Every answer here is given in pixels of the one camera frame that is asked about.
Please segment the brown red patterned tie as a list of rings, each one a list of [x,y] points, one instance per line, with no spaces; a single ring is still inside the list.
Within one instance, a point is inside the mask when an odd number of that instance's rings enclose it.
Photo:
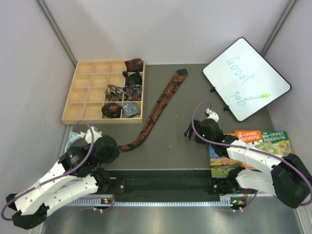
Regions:
[[[148,118],[138,137],[129,144],[124,144],[117,147],[121,153],[132,151],[133,149],[140,146],[147,139],[160,115],[163,113],[166,106],[169,104],[175,93],[178,91],[178,89],[186,79],[187,75],[188,72],[186,69],[176,70],[173,77],[170,79],[166,88],[163,90],[162,94],[155,103],[152,111],[148,115]]]

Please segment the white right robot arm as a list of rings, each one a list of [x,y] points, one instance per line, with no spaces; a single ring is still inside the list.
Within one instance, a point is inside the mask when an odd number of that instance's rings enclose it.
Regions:
[[[312,175],[299,156],[293,153],[277,155],[225,134],[218,125],[218,114],[206,111],[206,119],[191,120],[185,137],[195,136],[199,144],[207,144],[209,153],[217,159],[239,161],[241,166],[231,169],[226,176],[233,193],[243,189],[265,192],[278,198],[290,208],[312,202]]]

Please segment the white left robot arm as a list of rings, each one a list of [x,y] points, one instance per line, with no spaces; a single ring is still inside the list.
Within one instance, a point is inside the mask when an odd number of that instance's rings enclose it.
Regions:
[[[29,230],[43,223],[56,210],[86,195],[103,195],[111,182],[101,164],[113,162],[119,155],[117,142],[95,128],[70,134],[63,155],[31,188],[6,197],[14,210],[16,227]]]

